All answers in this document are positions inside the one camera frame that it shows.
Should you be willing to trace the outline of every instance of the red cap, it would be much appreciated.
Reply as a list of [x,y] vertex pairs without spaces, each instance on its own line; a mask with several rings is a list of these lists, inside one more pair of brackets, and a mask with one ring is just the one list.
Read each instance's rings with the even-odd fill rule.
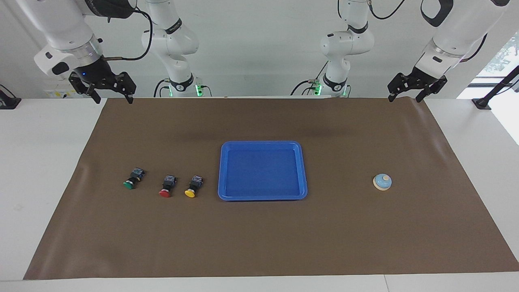
[[165,198],[169,198],[171,197],[171,195],[169,194],[169,191],[168,190],[165,190],[165,189],[162,189],[160,192],[159,192],[159,195],[165,197]]

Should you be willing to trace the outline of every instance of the white wall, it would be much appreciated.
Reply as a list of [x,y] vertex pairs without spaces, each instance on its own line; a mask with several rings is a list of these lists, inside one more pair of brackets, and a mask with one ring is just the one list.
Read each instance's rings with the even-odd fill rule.
[[[375,0],[379,15],[392,11],[400,0]],[[420,14],[420,2],[406,1],[390,19],[370,16],[375,48],[350,57],[352,96],[385,97],[387,83],[399,72],[408,74],[434,34]],[[288,95],[300,81],[314,78],[326,61],[319,50],[322,36],[345,30],[335,0],[176,0],[184,24],[200,39],[199,51],[189,59],[193,71],[216,96]],[[144,1],[140,7],[145,9]],[[22,97],[43,97],[44,74],[32,57],[44,40],[21,13],[15,0],[0,2],[0,82]],[[456,98],[495,53],[519,30],[519,1],[490,31],[476,58],[451,70],[449,82],[436,97]],[[97,37],[105,40],[105,56],[135,57],[143,51],[140,37],[147,29],[140,15],[127,20],[87,17]],[[16,65],[12,73],[6,67]],[[138,86],[136,96],[151,96],[155,84],[167,77],[160,62],[149,55],[141,61],[111,62],[115,73],[127,71]],[[102,92],[102,96],[115,94]]]

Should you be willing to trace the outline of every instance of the light blue button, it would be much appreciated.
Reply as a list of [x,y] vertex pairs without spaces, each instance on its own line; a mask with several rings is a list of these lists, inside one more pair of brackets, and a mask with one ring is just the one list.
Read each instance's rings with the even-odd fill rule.
[[391,177],[386,174],[379,174],[373,179],[375,187],[381,191],[387,191],[392,184]]

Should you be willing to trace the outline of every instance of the green cap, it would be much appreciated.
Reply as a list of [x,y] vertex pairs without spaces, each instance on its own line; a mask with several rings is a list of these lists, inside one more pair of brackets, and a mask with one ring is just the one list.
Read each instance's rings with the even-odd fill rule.
[[125,181],[122,184],[129,190],[133,189],[133,184],[131,182],[129,182],[129,181]]

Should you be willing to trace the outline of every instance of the small toy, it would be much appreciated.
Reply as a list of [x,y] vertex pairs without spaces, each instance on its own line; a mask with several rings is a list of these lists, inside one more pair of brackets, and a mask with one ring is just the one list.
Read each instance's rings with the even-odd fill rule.
[[373,185],[381,191],[387,191],[391,187],[392,180],[386,174],[379,174],[373,178]]
[[175,186],[175,184],[176,184],[176,177],[166,176],[164,178],[164,182],[162,183],[162,190],[160,190],[159,195],[161,195],[165,198],[171,197],[170,191]]
[[130,174],[130,178],[127,179],[125,182],[123,182],[122,184],[128,188],[129,190],[132,190],[135,188],[135,185],[137,184],[138,181],[141,181],[142,178],[144,177],[144,175],[146,174],[146,171],[141,169],[141,168],[138,168],[136,167],[132,173]]
[[194,198],[198,189],[200,189],[202,187],[202,184],[203,184],[202,177],[193,176],[193,178],[191,179],[191,182],[189,183],[189,189],[187,189],[184,193],[186,194],[186,196],[188,196],[190,198]]

